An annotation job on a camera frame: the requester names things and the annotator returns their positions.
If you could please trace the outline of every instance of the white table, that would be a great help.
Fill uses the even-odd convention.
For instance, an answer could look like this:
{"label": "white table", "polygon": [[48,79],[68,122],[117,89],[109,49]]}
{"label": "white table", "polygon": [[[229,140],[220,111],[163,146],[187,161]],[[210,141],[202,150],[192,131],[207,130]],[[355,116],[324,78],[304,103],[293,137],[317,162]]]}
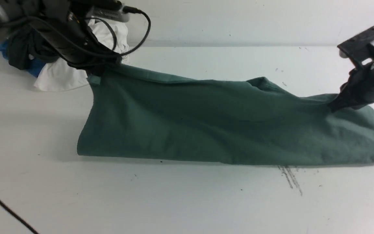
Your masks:
{"label": "white table", "polygon": [[[266,76],[300,96],[338,92],[352,68],[334,47],[144,47],[130,64]],[[43,93],[33,81],[0,56],[0,198],[42,234],[374,234],[374,165],[291,168],[301,195],[275,166],[82,157],[89,87]],[[0,208],[0,233],[28,232]]]}

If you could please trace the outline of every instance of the black cloth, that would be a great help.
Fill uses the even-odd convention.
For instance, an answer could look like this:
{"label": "black cloth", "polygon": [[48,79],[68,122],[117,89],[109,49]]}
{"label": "black cloth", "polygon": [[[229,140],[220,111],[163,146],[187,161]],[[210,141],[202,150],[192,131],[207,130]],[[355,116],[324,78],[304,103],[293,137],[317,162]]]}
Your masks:
{"label": "black cloth", "polygon": [[42,62],[56,62],[58,54],[30,25],[25,25],[8,39],[8,62],[9,65],[20,70],[27,70],[31,66],[32,55]]}

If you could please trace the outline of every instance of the black cable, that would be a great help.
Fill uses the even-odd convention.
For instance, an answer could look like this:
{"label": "black cable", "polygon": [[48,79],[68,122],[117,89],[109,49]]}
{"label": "black cable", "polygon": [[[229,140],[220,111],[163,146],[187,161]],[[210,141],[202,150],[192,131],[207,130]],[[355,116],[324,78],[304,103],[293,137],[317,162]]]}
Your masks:
{"label": "black cable", "polygon": [[24,219],[22,219],[20,216],[18,216],[15,212],[13,212],[8,206],[6,206],[1,200],[0,200],[0,206],[6,210],[10,215],[12,215],[15,219],[17,219],[19,222],[21,222],[28,230],[30,230],[33,234],[39,234],[31,225],[29,225],[27,222],[25,222]]}
{"label": "black cable", "polygon": [[130,53],[134,52],[139,47],[141,47],[142,44],[144,44],[145,40],[147,40],[147,37],[148,37],[148,35],[150,34],[150,31],[151,31],[151,19],[147,15],[147,13],[141,11],[140,9],[136,9],[136,8],[129,7],[129,6],[124,6],[123,11],[126,12],[126,13],[141,14],[141,15],[145,16],[145,18],[148,21],[148,28],[147,28],[147,32],[145,33],[144,38],[141,40],[141,42],[139,42],[137,46],[135,46],[134,48],[132,48],[128,52],[122,53],[121,56],[129,55]]}
{"label": "black cable", "polygon": [[105,58],[105,59],[108,59],[108,58],[117,58],[120,56],[119,53],[113,53],[113,55],[105,55],[105,54],[98,54],[98,53],[95,53],[95,52],[92,52],[92,51],[89,51],[79,45],[77,45],[76,43],[74,43],[72,40],[70,40],[68,37],[66,37],[64,34],[62,34],[60,31],[58,31],[53,25],[49,24],[48,22],[46,22],[44,19],[41,19],[39,17],[35,17],[35,16],[31,16],[29,17],[30,19],[32,20],[37,20],[37,21],[40,21],[42,22],[43,24],[47,25],[48,27],[50,27],[53,31],[55,31],[56,33],[58,33],[59,35],[61,35],[67,42],[69,42],[70,44],[72,44],[73,46],[75,46],[77,49],[79,49],[80,51],[83,51],[85,53],[87,53],[88,55],[91,55],[91,56],[94,56],[94,57],[99,57],[99,58]]}
{"label": "black cable", "polygon": [[80,51],[82,52],[85,52],[87,53],[88,55],[91,55],[91,56],[94,56],[94,57],[99,57],[99,58],[105,58],[105,59],[109,59],[109,58],[117,58],[119,56],[124,56],[124,55],[129,55],[130,53],[134,52],[135,50],[137,50],[139,47],[142,46],[142,44],[144,44],[145,40],[147,39],[148,35],[150,34],[150,30],[151,30],[151,19],[149,18],[149,16],[139,10],[139,9],[136,9],[136,11],[134,12],[129,12],[129,13],[138,13],[138,14],[142,14],[145,16],[145,18],[147,19],[148,21],[148,28],[147,28],[147,32],[145,33],[144,35],[144,38],[141,40],[141,42],[135,46],[134,48],[132,48],[131,50],[129,50],[128,52],[125,52],[125,53],[122,53],[122,54],[119,54],[119,53],[116,53],[114,52],[113,55],[104,55],[104,54],[99,54],[99,53],[95,53],[95,52],[92,52],[92,51],[89,51],[79,45],[77,45],[76,43],[74,43],[73,41],[71,41],[69,38],[67,38],[66,36],[64,36],[61,32],[59,32],[55,27],[53,27],[51,24],[49,24],[48,22],[46,22],[44,19],[41,19],[39,17],[35,17],[35,16],[30,16],[28,17],[29,19],[31,20],[37,20],[37,21],[40,21],[42,22],[43,24],[49,26],[53,31],[56,31],[59,35],[61,35],[67,42],[69,42],[70,44],[72,44],[73,46],[75,46],[77,49],[79,49]]}
{"label": "black cable", "polygon": [[84,19],[85,19],[85,20],[88,20],[88,19],[99,20],[99,21],[101,21],[102,23],[104,23],[104,24],[108,27],[108,29],[109,29],[110,33],[112,34],[112,37],[113,37],[113,48],[112,48],[112,51],[114,52],[115,49],[116,49],[116,46],[117,46],[117,44],[118,44],[118,39],[116,38],[116,34],[115,34],[115,32],[113,31],[113,29],[112,29],[112,27],[110,26],[110,24],[108,24],[105,20],[103,20],[103,19],[101,19],[101,18],[97,18],[97,17],[88,17],[88,18],[84,18]]}

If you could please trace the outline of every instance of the clothing pile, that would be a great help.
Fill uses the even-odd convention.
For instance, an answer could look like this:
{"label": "clothing pile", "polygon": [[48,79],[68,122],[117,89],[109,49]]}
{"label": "clothing pile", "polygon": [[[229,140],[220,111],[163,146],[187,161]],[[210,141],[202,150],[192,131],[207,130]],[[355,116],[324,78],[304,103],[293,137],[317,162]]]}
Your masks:
{"label": "clothing pile", "polygon": [[[126,25],[108,19],[105,21],[111,26],[118,39],[114,51],[127,52],[129,46],[126,41],[128,35]],[[92,19],[89,27],[100,43],[110,49],[113,48],[113,36],[104,23]],[[51,49],[40,33],[29,25],[24,26],[0,44],[0,51],[11,66],[28,71],[37,78],[34,86],[38,90],[60,92],[89,84],[84,70],[69,67],[67,62]],[[127,56],[124,56],[122,62],[125,63],[127,60]]]}

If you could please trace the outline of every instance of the green shirt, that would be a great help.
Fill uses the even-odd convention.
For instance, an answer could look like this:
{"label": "green shirt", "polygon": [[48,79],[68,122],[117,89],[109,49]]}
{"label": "green shirt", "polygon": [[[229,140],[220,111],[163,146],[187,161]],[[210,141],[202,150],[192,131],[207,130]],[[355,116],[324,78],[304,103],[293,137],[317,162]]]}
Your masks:
{"label": "green shirt", "polygon": [[374,163],[374,111],[332,114],[336,95],[297,97],[256,78],[192,80],[121,65],[92,84],[87,156],[246,165]]}

